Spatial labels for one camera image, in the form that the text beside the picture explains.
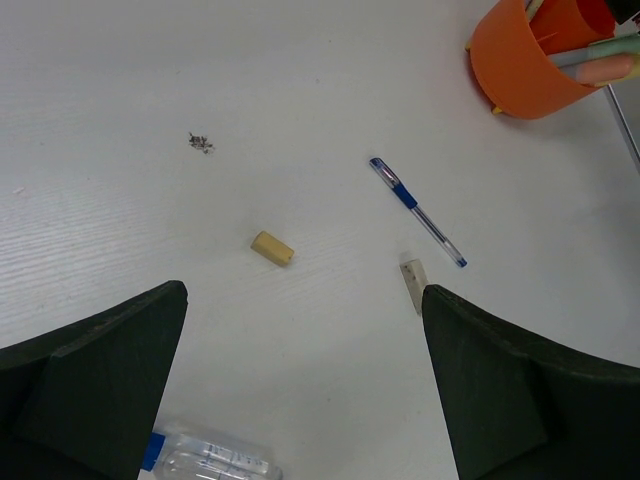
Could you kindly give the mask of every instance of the white eraser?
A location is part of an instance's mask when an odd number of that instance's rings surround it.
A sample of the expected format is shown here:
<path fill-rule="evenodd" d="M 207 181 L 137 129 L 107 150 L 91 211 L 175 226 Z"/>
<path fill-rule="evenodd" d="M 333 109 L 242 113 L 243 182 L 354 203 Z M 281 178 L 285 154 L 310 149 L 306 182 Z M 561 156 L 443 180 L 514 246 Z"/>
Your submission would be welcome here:
<path fill-rule="evenodd" d="M 420 260 L 411 260 L 410 262 L 400 264 L 400 271 L 407 284 L 409 295 L 413 307 L 418 315 L 422 315 L 422 294 L 427 287 L 427 275 L 424 273 L 422 262 Z"/>

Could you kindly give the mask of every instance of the orange cup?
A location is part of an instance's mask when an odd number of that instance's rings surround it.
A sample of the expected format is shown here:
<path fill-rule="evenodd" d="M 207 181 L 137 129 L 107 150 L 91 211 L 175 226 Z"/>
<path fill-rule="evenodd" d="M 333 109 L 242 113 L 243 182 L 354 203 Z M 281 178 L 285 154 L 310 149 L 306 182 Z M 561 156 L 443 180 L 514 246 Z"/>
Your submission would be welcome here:
<path fill-rule="evenodd" d="M 598 90 L 569 78 L 547 58 L 522 0 L 500 0 L 476 27 L 470 48 L 480 88 L 513 117 L 541 118 Z"/>
<path fill-rule="evenodd" d="M 604 0 L 546 0 L 531 31 L 547 55 L 613 37 L 616 21 Z"/>

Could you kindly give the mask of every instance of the blue pen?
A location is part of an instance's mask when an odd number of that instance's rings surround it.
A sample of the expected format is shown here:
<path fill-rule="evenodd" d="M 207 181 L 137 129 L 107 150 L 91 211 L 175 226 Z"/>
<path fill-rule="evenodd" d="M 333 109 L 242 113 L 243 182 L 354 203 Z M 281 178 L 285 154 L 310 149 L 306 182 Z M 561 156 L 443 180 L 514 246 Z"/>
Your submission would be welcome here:
<path fill-rule="evenodd" d="M 442 248 L 444 248 L 445 252 L 449 254 L 453 261 L 456 262 L 460 268 L 463 268 L 467 265 L 467 261 L 460 254 L 458 249 L 453 246 L 453 243 L 449 241 L 442 231 L 433 221 L 427 216 L 426 213 L 418 206 L 418 202 L 415 198 L 411 196 L 411 194 L 404 187 L 398 176 L 393 173 L 391 170 L 380 158 L 373 158 L 369 160 L 369 165 L 380 175 L 380 178 L 387 184 L 387 186 L 393 190 L 393 193 L 402 200 L 402 203 L 411 210 L 416 218 L 420 221 L 420 223 L 426 228 L 433 238 L 437 240 Z"/>

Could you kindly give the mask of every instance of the pen grip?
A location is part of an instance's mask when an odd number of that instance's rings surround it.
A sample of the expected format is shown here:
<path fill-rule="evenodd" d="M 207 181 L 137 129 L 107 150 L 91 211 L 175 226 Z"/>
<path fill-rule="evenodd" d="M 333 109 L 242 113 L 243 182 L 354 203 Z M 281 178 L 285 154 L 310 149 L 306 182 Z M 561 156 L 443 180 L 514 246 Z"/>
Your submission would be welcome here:
<path fill-rule="evenodd" d="M 418 202 L 416 202 L 416 199 L 413 198 L 409 192 L 407 192 L 407 189 L 404 188 L 404 185 L 402 185 L 401 183 L 393 187 L 393 193 L 395 193 L 396 196 L 400 200 L 402 200 L 402 203 L 404 203 L 409 210 L 413 210 L 418 206 Z"/>

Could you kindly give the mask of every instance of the water bottle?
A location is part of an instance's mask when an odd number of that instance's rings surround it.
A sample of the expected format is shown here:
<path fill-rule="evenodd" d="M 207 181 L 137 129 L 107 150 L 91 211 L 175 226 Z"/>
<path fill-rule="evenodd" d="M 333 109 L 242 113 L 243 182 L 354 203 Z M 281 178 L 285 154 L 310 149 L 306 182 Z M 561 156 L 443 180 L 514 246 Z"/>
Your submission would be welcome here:
<path fill-rule="evenodd" d="M 152 433 L 142 469 L 159 480 L 282 480 L 260 456 L 185 434 Z"/>

